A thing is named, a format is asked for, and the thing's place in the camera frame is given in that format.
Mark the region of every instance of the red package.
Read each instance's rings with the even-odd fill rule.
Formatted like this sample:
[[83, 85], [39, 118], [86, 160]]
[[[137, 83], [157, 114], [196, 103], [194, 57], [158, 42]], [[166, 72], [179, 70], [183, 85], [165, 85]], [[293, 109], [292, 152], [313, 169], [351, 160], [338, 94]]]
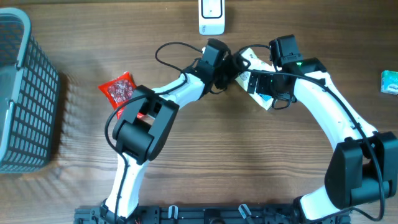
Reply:
[[[105, 94], [111, 103], [113, 109], [131, 99], [133, 91], [136, 89], [136, 84], [130, 77], [130, 72], [124, 72], [119, 78], [100, 85], [98, 88]], [[116, 117], [119, 119], [123, 113], [124, 108], [121, 108]], [[138, 113], [137, 117], [142, 118], [144, 115]]]

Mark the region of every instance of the wooden table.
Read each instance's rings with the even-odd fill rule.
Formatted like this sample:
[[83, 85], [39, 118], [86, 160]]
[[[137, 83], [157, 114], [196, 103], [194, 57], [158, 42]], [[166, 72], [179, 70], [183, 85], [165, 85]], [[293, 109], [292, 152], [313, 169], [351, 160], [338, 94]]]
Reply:
[[[178, 72], [157, 63], [170, 41], [197, 47], [197, 2], [21, 6], [33, 35], [63, 74], [59, 144], [53, 161], [33, 174], [0, 175], [0, 223], [71, 223], [74, 209], [99, 205], [110, 191], [116, 154], [103, 135], [112, 111], [97, 86], [129, 70], [154, 88]], [[295, 34], [306, 58], [318, 57], [359, 114], [380, 132], [398, 135], [398, 98], [380, 93], [383, 70], [398, 70], [394, 1], [228, 1], [226, 32], [233, 51]], [[264, 60], [268, 52], [257, 50]], [[160, 56], [179, 67], [197, 53], [173, 46]], [[265, 111], [233, 84], [178, 113], [141, 187], [141, 205], [291, 202], [323, 184], [333, 151], [301, 103]], [[362, 206], [377, 215], [378, 202]], [[398, 197], [382, 223], [398, 220]], [[370, 223], [352, 215], [353, 223]]]

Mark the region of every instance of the teal box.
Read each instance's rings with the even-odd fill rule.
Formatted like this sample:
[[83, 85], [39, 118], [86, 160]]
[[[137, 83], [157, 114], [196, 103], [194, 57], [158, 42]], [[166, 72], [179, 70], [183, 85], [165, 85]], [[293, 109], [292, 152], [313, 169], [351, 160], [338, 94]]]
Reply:
[[385, 70], [381, 73], [381, 92], [398, 95], [398, 72]]

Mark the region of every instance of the plastic basket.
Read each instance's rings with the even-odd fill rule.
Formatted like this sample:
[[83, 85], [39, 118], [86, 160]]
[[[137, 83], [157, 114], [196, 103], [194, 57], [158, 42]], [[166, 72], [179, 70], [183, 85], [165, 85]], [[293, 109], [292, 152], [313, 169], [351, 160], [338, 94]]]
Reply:
[[58, 72], [25, 12], [0, 9], [0, 172], [32, 172], [50, 158]]

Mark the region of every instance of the cable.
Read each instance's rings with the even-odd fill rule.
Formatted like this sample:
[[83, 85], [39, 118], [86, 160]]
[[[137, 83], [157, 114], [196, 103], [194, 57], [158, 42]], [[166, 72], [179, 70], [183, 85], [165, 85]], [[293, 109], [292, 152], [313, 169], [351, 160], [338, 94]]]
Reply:
[[[370, 219], [370, 220], [372, 220], [374, 222], [378, 222], [378, 221], [382, 220], [382, 218], [384, 216], [385, 206], [386, 206], [386, 198], [384, 196], [384, 187], [383, 187], [383, 182], [382, 182], [382, 175], [381, 175], [381, 168], [380, 168], [380, 165], [379, 165], [379, 161], [378, 161], [374, 151], [372, 150], [372, 146], [371, 146], [371, 144], [369, 142], [369, 139], [365, 135], [365, 133], [363, 132], [361, 125], [355, 120], [354, 116], [351, 114], [351, 112], [346, 107], [346, 105], [327, 86], [322, 85], [321, 83], [319, 83], [316, 78], [311, 78], [311, 77], [302, 76], [302, 75], [296, 75], [296, 74], [293, 74], [293, 73], [278, 72], [278, 70], [276, 69], [275, 65], [274, 65], [274, 67], [275, 67], [276, 72], [268, 72], [268, 71], [264, 71], [264, 70], [251, 70], [251, 69], [248, 69], [248, 67], [250, 66], [250, 62], [248, 60], [246, 60], [245, 58], [243, 58], [240, 55], [240, 53], [243, 50], [246, 50], [247, 48], [249, 48], [251, 46], [253, 46], [253, 47], [265, 47], [267, 49], [270, 49], [269, 46], [260, 45], [260, 44], [248, 45], [246, 47], [241, 48], [237, 52], [236, 55], [240, 56], [243, 60], [245, 60], [248, 63], [248, 65], [246, 66], [246, 69], [244, 69], [243, 71], [245, 71], [245, 72], [256, 72], [256, 73], [260, 73], [260, 74], [263, 74], [263, 75], [287, 75], [287, 76], [290, 76], [290, 77], [304, 79], [306, 81], [312, 82], [312, 83], [316, 84], [317, 86], [321, 87], [323, 90], [325, 90], [327, 93], [329, 93], [340, 104], [340, 106], [343, 108], [343, 110], [348, 115], [350, 120], [354, 123], [355, 128], [358, 130], [359, 134], [361, 135], [361, 137], [362, 137], [362, 139], [363, 139], [363, 141], [364, 141], [364, 143], [366, 145], [366, 149], [368, 150], [368, 153], [370, 153], [370, 155], [371, 155], [371, 159], [373, 161], [374, 168], [375, 168], [376, 174], [377, 174], [377, 180], [379, 182], [380, 210], [379, 210], [379, 215], [377, 216], [377, 218], [374, 218], [374, 217], [370, 216], [369, 214], [367, 214], [366, 212], [362, 211], [359, 208], [352, 207], [352, 208], [350, 208], [350, 210], [357, 211], [360, 214], [364, 215], [366, 218], [368, 218], [368, 219]], [[233, 62], [234, 62], [234, 65], [237, 68], [239, 68], [239, 66], [238, 66], [238, 64], [236, 62], [236, 58], [234, 58]]]
[[[161, 93], [156, 93], [156, 95], [158, 95], [158, 96], [169, 94], [170, 92], [172, 92], [172, 91], [174, 91], [174, 90], [177, 90], [177, 89], [179, 89], [181, 86], [184, 86], [184, 84], [188, 83], [188, 76], [187, 76], [187, 74], [185, 73], [185, 69], [182, 70], [181, 68], [178, 68], [178, 67], [176, 67], [175, 65], [172, 65], [172, 64], [169, 64], [169, 63], [167, 63], [167, 62], [164, 62], [164, 61], [160, 60], [160, 59], [158, 58], [158, 56], [157, 56], [157, 54], [159, 53], [159, 51], [160, 51], [162, 48], [164, 48], [164, 47], [166, 47], [166, 46], [168, 46], [168, 45], [173, 45], [173, 44], [184, 45], [184, 46], [190, 47], [190, 48], [193, 49], [193, 50], [196, 50], [197, 52], [202, 53], [202, 51], [201, 51], [200, 49], [198, 49], [198, 48], [196, 48], [196, 47], [194, 47], [194, 46], [192, 46], [192, 45], [183, 43], [183, 42], [169, 42], [169, 43], [166, 43], [166, 44], [160, 46], [160, 47], [156, 50], [156, 52], [155, 52], [155, 59], [156, 59], [156, 61], [158, 61], [158, 62], [160, 62], [160, 63], [162, 63], [162, 64], [164, 64], [164, 65], [166, 65], [166, 66], [168, 66], [168, 67], [172, 67], [172, 68], [178, 70], [180, 73], [182, 73], [182, 74], [184, 75], [185, 79], [184, 79], [184, 81], [183, 81], [181, 84], [179, 84], [179, 85], [177, 85], [177, 86], [175, 86], [175, 87], [173, 87], [173, 88], [171, 88], [171, 89], [169, 89], [169, 90], [163, 91], [163, 92], [161, 92]], [[190, 66], [188, 66], [188, 67], [192, 67], [199, 59], [200, 59], [200, 58], [196, 58], [196, 59], [192, 62], [192, 64], [191, 64]], [[146, 98], [146, 97], [148, 97], [148, 96], [147, 96], [147, 95], [141, 95], [141, 96], [137, 96], [137, 97], [134, 97], [134, 98], [132, 98], [132, 99], [126, 101], [126, 102], [123, 103], [122, 105], [118, 106], [118, 107], [111, 113], [111, 115], [109, 116], [108, 120], [105, 122], [105, 129], [104, 129], [104, 132], [105, 132], [105, 140], [106, 140], [106, 142], [109, 144], [109, 146], [111, 146], [111, 148], [112, 148], [116, 153], [118, 153], [120, 157], [122, 157], [122, 159], [123, 159], [123, 161], [124, 161], [123, 176], [122, 176], [122, 179], [121, 179], [121, 181], [120, 181], [118, 196], [116, 197], [116, 204], [115, 204], [115, 209], [114, 209], [114, 222], [115, 222], [115, 224], [117, 223], [117, 220], [118, 220], [119, 200], [120, 200], [120, 195], [121, 195], [122, 188], [123, 188], [123, 183], [124, 183], [124, 180], [125, 180], [126, 175], [127, 175], [127, 170], [128, 170], [129, 164], [128, 164], [128, 161], [127, 161], [126, 157], [123, 155], [123, 153], [119, 152], [119, 151], [116, 149], [116, 146], [114, 146], [114, 145], [112, 144], [112, 142], [111, 142], [111, 140], [110, 140], [110, 138], [109, 138], [109, 135], [108, 135], [109, 124], [111, 123], [111, 121], [112, 121], [112, 119], [114, 118], [114, 116], [116, 115], [116, 113], [118, 113], [118, 111], [121, 110], [123, 107], [127, 106], [128, 104], [130, 104], [130, 103], [132, 103], [132, 102], [134, 102], [134, 101], [137, 101], [137, 100], [140, 100], [140, 99], [143, 99], [143, 98]]]

